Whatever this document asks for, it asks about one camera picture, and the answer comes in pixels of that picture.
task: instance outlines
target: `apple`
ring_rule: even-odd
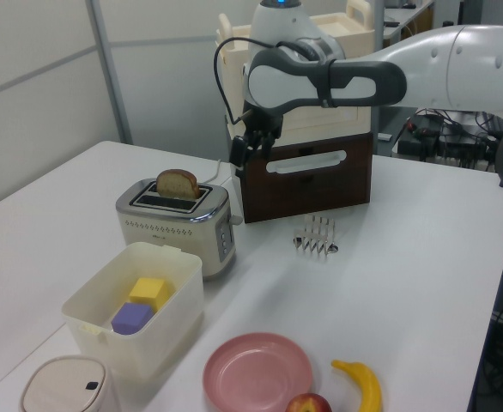
[[[301,393],[289,401],[285,412],[331,412],[331,407],[318,393]]]

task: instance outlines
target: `cream wooden crate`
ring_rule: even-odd
[[[346,58],[359,58],[374,51],[373,11],[366,1],[348,0],[345,13],[316,15],[311,19],[337,40]],[[225,15],[220,15],[219,20],[217,45],[231,37],[249,38],[249,25],[233,27]],[[241,114],[244,105],[242,67],[247,61],[248,42],[227,43],[220,52],[221,83],[235,117]],[[370,107],[298,107],[284,115],[282,137],[276,146],[367,133],[371,129],[370,113]],[[242,122],[236,125],[229,122],[231,137],[242,136],[244,131]]]

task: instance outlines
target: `toaster slot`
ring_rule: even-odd
[[[208,186],[200,186],[200,197],[196,200],[163,197],[156,191],[156,182],[152,181],[130,202],[130,205],[179,213],[192,213],[208,196],[210,191],[211,188]]]
[[[157,206],[160,208],[169,209],[179,209],[179,210],[191,210],[196,205],[196,202],[192,200],[175,199],[172,197],[160,197],[160,196],[141,196],[139,198],[139,203],[149,206]]]

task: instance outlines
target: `white lid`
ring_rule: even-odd
[[[70,356],[50,360],[28,383],[22,411],[82,412],[94,404],[105,377],[105,368],[96,360]]]

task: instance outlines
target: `banana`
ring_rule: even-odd
[[[360,362],[333,360],[331,365],[347,373],[362,390],[359,412],[381,412],[381,386],[372,369]]]

